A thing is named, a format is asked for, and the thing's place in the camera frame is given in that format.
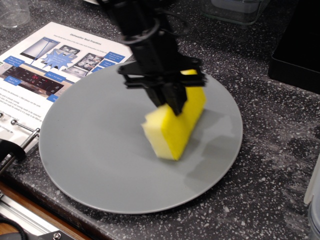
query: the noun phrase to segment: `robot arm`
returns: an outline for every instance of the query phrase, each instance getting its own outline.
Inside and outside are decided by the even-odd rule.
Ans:
[[[97,0],[120,29],[122,43],[129,46],[136,61],[121,66],[129,89],[145,89],[158,107],[165,103],[175,115],[187,100],[185,87],[204,86],[201,61],[178,52],[175,35],[168,22],[171,14],[158,7],[159,0]],[[184,75],[184,70],[196,74]]]

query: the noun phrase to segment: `plate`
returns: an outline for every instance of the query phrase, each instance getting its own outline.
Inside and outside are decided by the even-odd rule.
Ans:
[[[230,93],[207,75],[205,110],[181,159],[159,159],[141,127],[156,107],[143,89],[126,89],[118,67],[81,79],[48,111],[39,151],[54,184],[79,203],[117,214],[167,210],[214,186],[242,142]]]
[[[99,3],[96,0],[83,0],[83,1],[91,3],[91,4],[99,5]]]

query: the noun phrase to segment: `countertop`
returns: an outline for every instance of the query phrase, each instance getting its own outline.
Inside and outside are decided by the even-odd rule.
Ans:
[[[237,159],[206,193],[151,214],[95,210],[70,199],[50,181],[37,148],[3,181],[93,239],[308,238],[308,205],[303,199],[320,153],[320,96],[268,77],[272,52],[296,4],[271,0],[258,21],[247,27],[202,16],[197,0],[177,0],[169,7],[191,25],[190,33],[178,39],[180,52],[202,59],[202,70],[231,93],[243,120]],[[1,52],[48,22],[121,39],[94,4],[30,0],[29,6],[29,23],[0,29]]]

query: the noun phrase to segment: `wooden edge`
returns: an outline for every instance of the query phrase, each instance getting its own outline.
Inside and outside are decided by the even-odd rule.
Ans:
[[[56,228],[60,229],[62,232],[66,233],[70,237],[76,240],[91,240],[91,238],[87,237],[85,234],[83,234],[79,230],[70,226],[60,218],[48,212],[44,208],[40,207],[39,205],[35,204],[34,202],[29,200],[25,196],[21,195],[20,193],[18,193],[17,191],[15,191],[11,187],[3,183],[2,181],[0,181],[0,191],[7,197],[11,198],[12,200],[16,201],[18,204],[28,209],[29,211],[33,212],[34,214],[46,220],[50,224],[54,225]],[[0,226],[1,226],[0,234],[16,232],[15,228],[12,228],[7,224],[0,223]]]

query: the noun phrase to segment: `screw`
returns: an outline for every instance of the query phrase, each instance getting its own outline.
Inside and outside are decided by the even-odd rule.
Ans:
[[[56,232],[53,234],[53,240],[59,240],[61,238],[60,232]]]

